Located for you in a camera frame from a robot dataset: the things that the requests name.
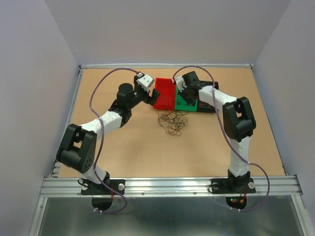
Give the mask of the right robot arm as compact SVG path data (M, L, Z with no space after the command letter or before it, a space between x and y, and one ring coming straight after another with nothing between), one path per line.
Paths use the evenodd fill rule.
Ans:
M227 95L215 87L215 82L202 82L197 74L189 72L175 78L179 95L187 102L195 100L214 107L222 113L219 121L223 136L231 149L226 178L211 179L210 192L214 194L255 193L255 184L249 171L249 144L256 121L249 100Z

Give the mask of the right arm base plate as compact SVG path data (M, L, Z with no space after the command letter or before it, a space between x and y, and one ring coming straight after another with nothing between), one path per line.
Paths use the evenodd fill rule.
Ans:
M210 179L208 191L213 194L241 194L256 193L256 188L250 188L249 183L253 182L252 178L237 180L233 178L213 178Z

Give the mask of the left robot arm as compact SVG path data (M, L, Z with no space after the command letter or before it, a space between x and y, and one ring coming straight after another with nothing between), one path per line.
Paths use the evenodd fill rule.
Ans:
M119 86L116 99L103 115L81 125L70 124L63 135L56 160L81 173L93 183L93 189L103 194L109 190L109 173L98 167L95 160L96 143L109 132L123 127L131 118L132 108L140 102L155 105L160 95L156 89L150 94L154 80L138 79L134 85Z

